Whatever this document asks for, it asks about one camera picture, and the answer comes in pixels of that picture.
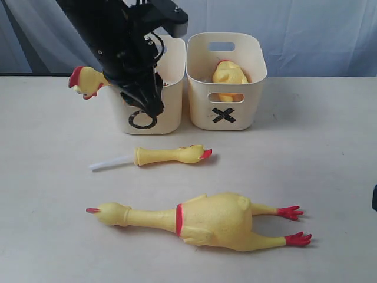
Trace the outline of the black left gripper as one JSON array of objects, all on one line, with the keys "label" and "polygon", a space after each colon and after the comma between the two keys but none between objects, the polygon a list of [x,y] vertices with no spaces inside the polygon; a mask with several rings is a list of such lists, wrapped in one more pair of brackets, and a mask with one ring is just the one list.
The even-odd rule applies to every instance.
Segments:
[{"label": "black left gripper", "polygon": [[111,78],[125,77],[126,73],[146,72],[137,85],[121,85],[121,96],[131,106],[137,106],[148,115],[164,111],[161,93],[163,80],[156,72],[161,53],[142,28],[90,28],[88,46]]}]

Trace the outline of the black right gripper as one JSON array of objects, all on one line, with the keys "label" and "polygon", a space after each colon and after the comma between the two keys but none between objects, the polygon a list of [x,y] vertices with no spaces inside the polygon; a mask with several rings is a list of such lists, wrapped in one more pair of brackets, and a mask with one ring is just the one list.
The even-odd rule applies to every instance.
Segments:
[{"label": "black right gripper", "polygon": [[377,211],[377,185],[375,185],[373,189],[373,196],[372,196],[372,209]]}]

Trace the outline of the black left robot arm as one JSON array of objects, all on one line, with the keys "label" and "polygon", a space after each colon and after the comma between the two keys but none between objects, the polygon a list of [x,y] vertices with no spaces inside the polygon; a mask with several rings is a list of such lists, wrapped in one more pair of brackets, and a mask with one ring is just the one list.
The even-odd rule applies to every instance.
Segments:
[{"label": "black left robot arm", "polygon": [[150,117],[164,111],[163,81],[156,72],[161,55],[145,38],[168,18],[152,3],[128,7],[123,1],[58,1],[59,7],[102,66],[105,79],[123,99]]}]

